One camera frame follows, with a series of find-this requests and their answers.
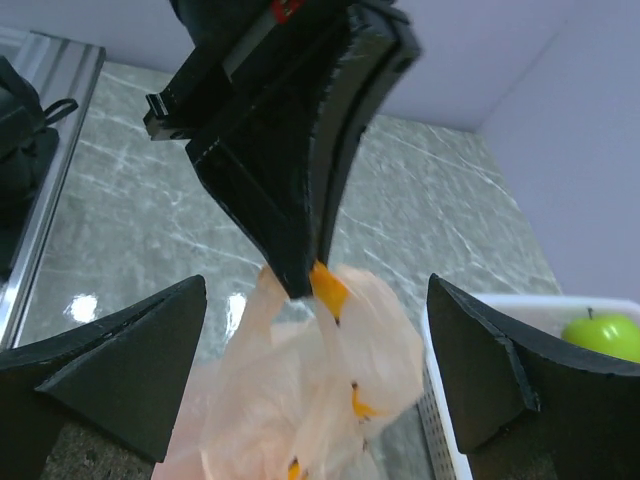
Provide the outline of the translucent orange plastic bag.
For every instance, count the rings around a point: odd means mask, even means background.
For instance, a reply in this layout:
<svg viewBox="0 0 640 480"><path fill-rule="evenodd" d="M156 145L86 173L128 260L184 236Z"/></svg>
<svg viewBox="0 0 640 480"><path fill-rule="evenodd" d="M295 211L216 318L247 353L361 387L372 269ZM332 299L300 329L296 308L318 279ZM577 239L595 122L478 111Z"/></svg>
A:
<svg viewBox="0 0 640 480"><path fill-rule="evenodd" d="M156 479L375 479L371 442L423 392L424 343L390 286L316 264L314 315L278 322L264 268L221 359L195 367Z"/></svg>

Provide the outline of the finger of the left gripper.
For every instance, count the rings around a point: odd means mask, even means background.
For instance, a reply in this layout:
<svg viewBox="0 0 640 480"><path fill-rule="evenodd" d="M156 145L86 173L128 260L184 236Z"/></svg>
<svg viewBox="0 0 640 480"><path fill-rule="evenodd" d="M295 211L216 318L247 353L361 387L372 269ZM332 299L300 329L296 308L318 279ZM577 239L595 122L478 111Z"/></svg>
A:
<svg viewBox="0 0 640 480"><path fill-rule="evenodd" d="M349 48L347 21L326 23L253 110L214 121L187 147L201 184L292 299L310 296L312 266L330 250Z"/></svg>

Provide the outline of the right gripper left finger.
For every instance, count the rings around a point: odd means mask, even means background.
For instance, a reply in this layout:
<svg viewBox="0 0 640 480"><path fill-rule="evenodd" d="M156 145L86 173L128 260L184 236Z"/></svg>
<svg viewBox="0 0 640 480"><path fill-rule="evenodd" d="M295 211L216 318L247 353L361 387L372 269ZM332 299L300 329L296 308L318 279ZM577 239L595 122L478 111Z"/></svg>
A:
<svg viewBox="0 0 640 480"><path fill-rule="evenodd" d="M2 478L150 478L166 457L205 313L195 275L2 351Z"/></svg>

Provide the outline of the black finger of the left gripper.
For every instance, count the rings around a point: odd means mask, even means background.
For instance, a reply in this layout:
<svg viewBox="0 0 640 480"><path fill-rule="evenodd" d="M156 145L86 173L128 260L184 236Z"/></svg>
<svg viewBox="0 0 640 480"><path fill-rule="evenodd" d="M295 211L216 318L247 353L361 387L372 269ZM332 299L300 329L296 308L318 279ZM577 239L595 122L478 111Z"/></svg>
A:
<svg viewBox="0 0 640 480"><path fill-rule="evenodd" d="M363 36L380 38L385 47L362 80L347 111L333 149L333 165L328 177L325 205L315 257L327 262L334 226L361 137L390 91L420 56L420 45L408 16L399 9L360 9L367 27Z"/></svg>

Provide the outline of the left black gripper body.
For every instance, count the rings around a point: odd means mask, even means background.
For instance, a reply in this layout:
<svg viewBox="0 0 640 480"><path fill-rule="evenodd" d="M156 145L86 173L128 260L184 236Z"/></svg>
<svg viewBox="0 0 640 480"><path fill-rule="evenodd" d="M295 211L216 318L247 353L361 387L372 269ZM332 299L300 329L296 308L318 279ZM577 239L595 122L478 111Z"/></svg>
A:
<svg viewBox="0 0 640 480"><path fill-rule="evenodd" d="M344 19L349 106L385 47L367 39L360 9L397 9L392 1L174 1L195 48L165 89L147 95L144 123L154 141L193 139L222 119L230 103L251 111L300 57L323 25Z"/></svg>

